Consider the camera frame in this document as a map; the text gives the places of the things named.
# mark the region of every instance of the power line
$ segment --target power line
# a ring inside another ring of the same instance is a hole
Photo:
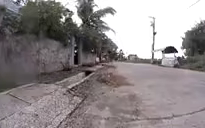
[[[193,7],[194,5],[196,5],[196,4],[197,4],[198,2],[200,2],[200,1],[201,1],[201,0],[197,0],[194,4],[192,4],[191,6],[189,6],[188,9],[191,8],[191,7]]]

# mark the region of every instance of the bush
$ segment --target bush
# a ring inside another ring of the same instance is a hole
[[[194,57],[187,57],[184,60],[182,68],[205,71],[205,55],[199,55]]]

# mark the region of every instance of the wall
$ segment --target wall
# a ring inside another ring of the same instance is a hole
[[[82,53],[82,64],[95,64],[96,63],[96,54],[92,53]]]
[[[51,39],[25,35],[0,37],[0,80],[25,83],[39,73],[54,72],[70,64],[70,48]]]

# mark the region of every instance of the vegetation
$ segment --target vegetation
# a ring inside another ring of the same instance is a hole
[[[72,37],[77,43],[83,43],[85,52],[93,52],[101,59],[108,55],[114,59],[117,45],[105,34],[112,30],[102,19],[114,15],[116,11],[107,7],[95,10],[94,0],[77,0],[77,15],[82,23],[78,26],[72,16],[74,12],[55,0],[14,0],[23,5],[21,17],[9,17],[2,25],[4,32],[14,34],[34,34],[38,37],[48,37],[67,45]]]
[[[97,5],[94,0],[77,0],[77,3],[77,13],[82,20],[79,30],[81,33],[80,40],[84,43],[83,48],[86,51],[96,52],[101,60],[102,52],[108,53],[108,51],[111,51],[102,48],[114,46],[113,48],[116,49],[117,47],[105,34],[106,31],[112,29],[102,20],[107,14],[114,15],[116,11],[111,7],[95,11]]]
[[[185,33],[182,48],[186,59],[181,58],[183,68],[205,71],[205,20],[197,23]]]

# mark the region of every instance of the roof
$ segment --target roof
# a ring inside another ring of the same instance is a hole
[[[19,13],[21,6],[16,5],[12,0],[0,0],[0,5],[3,5],[11,12]]]
[[[168,53],[178,53],[177,49],[174,46],[167,46],[165,48],[154,50],[153,52],[159,52],[168,54]]]

